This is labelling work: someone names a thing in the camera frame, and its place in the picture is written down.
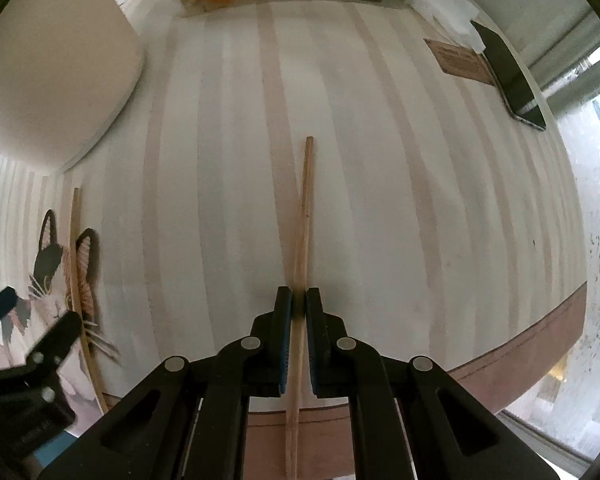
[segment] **brown trim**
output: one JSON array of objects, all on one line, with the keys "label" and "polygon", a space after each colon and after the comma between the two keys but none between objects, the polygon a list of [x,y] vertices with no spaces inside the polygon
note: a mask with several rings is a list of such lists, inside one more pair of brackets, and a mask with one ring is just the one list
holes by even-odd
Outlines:
[{"label": "brown trim", "polygon": [[[587,283],[503,345],[449,373],[492,412],[508,406],[557,363],[582,334]],[[353,474],[347,404],[300,412],[299,478]],[[245,480],[285,478],[285,412],[249,414]]]}]

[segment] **white tissue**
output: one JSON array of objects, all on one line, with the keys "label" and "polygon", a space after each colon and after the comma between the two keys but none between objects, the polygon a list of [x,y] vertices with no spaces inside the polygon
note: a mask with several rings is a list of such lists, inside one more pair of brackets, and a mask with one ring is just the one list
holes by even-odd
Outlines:
[{"label": "white tissue", "polygon": [[480,54],[484,43],[471,24],[480,9],[469,0],[413,0],[411,6],[445,38]]}]

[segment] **white cylindrical container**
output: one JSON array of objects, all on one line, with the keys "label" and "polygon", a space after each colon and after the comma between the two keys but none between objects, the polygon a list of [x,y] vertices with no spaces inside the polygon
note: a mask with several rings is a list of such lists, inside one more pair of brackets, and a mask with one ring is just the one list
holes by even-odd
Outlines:
[{"label": "white cylindrical container", "polygon": [[64,171],[108,129],[142,70],[114,0],[9,0],[0,13],[0,153]]}]

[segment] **cat illustration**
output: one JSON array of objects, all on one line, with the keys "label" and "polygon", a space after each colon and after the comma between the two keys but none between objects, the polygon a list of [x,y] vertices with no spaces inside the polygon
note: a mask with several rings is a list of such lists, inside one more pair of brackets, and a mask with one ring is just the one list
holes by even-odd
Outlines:
[{"label": "cat illustration", "polygon": [[[94,332],[95,302],[91,282],[95,275],[97,238],[85,229],[76,240],[78,290],[82,316],[91,345],[111,356],[110,345]],[[58,243],[56,217],[46,212],[38,239],[38,253],[29,275],[28,298],[18,298],[16,307],[2,320],[2,341],[10,365],[24,363],[36,341],[72,308],[69,249]],[[69,405],[77,415],[70,432],[80,435],[102,414],[91,384],[80,343],[75,342],[58,368],[58,376]]]}]

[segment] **silver rivet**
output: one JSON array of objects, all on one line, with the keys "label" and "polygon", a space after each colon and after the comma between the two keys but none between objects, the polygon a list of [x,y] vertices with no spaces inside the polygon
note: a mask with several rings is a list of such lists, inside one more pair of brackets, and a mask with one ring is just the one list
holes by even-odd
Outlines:
[{"label": "silver rivet", "polygon": [[260,347],[260,340],[253,335],[245,337],[242,341],[240,341],[240,345],[245,350],[255,350]]},{"label": "silver rivet", "polygon": [[45,399],[45,402],[52,403],[56,398],[56,393],[48,386],[42,388],[42,398]]},{"label": "silver rivet", "polygon": [[184,368],[184,359],[182,357],[169,357],[164,362],[164,367],[170,372],[179,372]]},{"label": "silver rivet", "polygon": [[413,360],[413,367],[421,372],[428,372],[433,368],[433,363],[428,357],[420,355]]},{"label": "silver rivet", "polygon": [[340,350],[353,350],[356,347],[356,340],[350,337],[341,337],[336,341],[336,346]]}]

